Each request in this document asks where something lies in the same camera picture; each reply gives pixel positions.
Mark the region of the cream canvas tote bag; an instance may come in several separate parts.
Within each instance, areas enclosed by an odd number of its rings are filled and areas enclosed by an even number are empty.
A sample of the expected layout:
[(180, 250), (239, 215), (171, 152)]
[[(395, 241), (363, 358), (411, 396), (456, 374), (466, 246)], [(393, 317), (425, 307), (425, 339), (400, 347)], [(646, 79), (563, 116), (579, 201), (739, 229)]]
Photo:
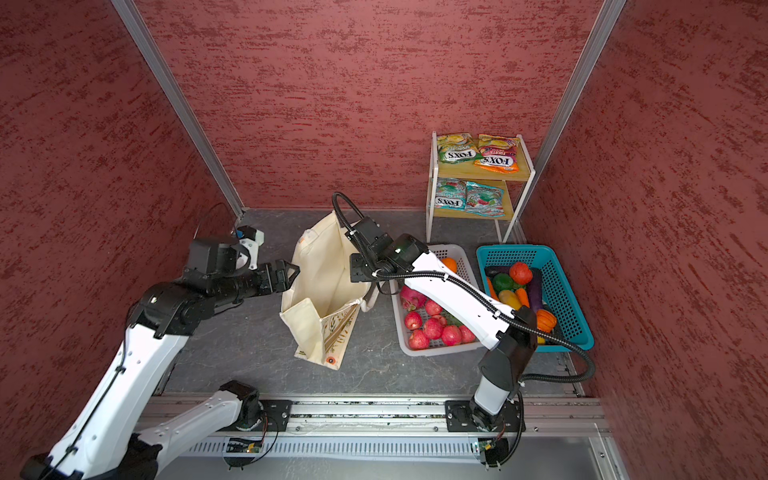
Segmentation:
[(296, 357), (339, 369), (358, 315), (375, 306), (377, 287), (350, 280), (355, 252), (333, 213), (305, 230), (297, 242), (292, 263), (300, 273), (283, 293), (280, 312), (297, 343)]

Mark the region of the pink dragon fruit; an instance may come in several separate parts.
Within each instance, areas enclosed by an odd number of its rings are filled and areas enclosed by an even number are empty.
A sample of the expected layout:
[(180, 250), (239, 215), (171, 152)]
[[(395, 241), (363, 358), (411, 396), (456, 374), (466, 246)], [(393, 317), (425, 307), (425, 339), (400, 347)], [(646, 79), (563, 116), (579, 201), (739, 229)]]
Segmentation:
[(427, 302), (427, 297), (424, 294), (407, 285), (402, 286), (399, 297), (402, 308), (407, 312), (416, 311), (422, 308)]

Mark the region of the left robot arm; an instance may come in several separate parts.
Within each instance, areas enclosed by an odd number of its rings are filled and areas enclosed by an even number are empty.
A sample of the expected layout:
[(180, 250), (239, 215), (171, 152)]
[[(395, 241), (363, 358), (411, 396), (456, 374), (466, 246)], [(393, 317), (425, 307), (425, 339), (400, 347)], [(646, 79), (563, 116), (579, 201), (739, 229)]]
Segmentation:
[(23, 479), (153, 479), (180, 454), (224, 427), (261, 430), (268, 417), (258, 391), (239, 381), (169, 423), (137, 431), (164, 373), (198, 326), (252, 297), (288, 291), (300, 268), (259, 264), (254, 240), (195, 240), (183, 275), (150, 287), (129, 310), (107, 372), (67, 433), (30, 457)]

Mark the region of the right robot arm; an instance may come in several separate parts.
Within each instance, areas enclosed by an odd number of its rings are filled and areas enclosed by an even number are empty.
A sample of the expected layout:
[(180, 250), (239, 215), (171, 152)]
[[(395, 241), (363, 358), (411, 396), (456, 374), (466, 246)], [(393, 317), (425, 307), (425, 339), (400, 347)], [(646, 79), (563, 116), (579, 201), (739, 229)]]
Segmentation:
[(371, 218), (352, 224), (339, 220), (357, 252), (350, 256), (350, 280), (403, 281), (436, 301), (488, 349), (479, 363), (481, 380), (469, 401), (480, 430), (494, 431), (509, 397), (519, 392), (522, 375), (537, 348), (536, 318), (494, 300), (453, 273), (426, 244), (409, 234), (393, 239)]

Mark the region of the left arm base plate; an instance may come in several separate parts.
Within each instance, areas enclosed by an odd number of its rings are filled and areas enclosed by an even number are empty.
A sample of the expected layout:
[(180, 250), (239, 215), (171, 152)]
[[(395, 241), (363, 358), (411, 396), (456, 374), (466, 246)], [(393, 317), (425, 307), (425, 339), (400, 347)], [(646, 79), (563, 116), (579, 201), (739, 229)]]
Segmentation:
[(284, 432), (290, 420), (293, 404), (293, 401), (287, 399), (244, 400), (234, 426), (243, 432)]

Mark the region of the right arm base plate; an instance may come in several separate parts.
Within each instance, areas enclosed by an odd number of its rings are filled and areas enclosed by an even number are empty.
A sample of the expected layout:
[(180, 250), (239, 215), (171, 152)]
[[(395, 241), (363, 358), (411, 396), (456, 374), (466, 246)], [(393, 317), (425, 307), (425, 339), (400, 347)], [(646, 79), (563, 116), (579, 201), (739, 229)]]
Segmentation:
[(507, 400), (502, 409), (491, 415), (473, 400), (447, 400), (444, 403), (447, 430), (457, 432), (487, 432), (498, 434), (525, 432), (525, 421), (520, 416), (518, 402)]

